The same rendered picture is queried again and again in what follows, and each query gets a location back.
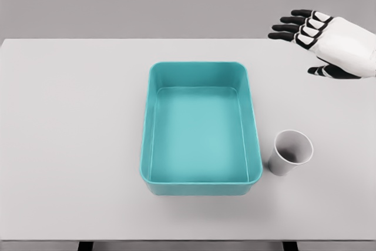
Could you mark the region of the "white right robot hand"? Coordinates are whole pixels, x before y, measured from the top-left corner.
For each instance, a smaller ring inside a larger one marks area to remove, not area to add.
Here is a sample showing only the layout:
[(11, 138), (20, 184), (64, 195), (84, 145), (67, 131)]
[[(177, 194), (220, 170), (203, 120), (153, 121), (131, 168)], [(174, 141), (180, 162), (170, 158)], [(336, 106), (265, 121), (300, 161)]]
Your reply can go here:
[(376, 78), (376, 34), (343, 17), (294, 9), (267, 37), (300, 46), (324, 62), (311, 75), (331, 79)]

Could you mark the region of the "white paper cup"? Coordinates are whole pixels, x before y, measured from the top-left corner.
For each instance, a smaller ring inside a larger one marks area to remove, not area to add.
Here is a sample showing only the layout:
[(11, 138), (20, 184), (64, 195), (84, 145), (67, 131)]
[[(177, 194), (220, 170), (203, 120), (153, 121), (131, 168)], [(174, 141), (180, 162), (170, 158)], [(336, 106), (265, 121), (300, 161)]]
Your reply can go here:
[(305, 133), (294, 129), (282, 130), (274, 139), (268, 168), (274, 175), (285, 176), (308, 163), (313, 154), (313, 143)]

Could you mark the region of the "teal rectangular plastic basket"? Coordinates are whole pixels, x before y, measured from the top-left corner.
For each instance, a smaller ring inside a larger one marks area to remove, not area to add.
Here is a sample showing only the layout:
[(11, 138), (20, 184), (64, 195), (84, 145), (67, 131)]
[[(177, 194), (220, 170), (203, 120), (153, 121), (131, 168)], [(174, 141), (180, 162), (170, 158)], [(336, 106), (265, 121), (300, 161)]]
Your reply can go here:
[(140, 175), (158, 196), (241, 196), (263, 173), (246, 67), (158, 62), (149, 71)]

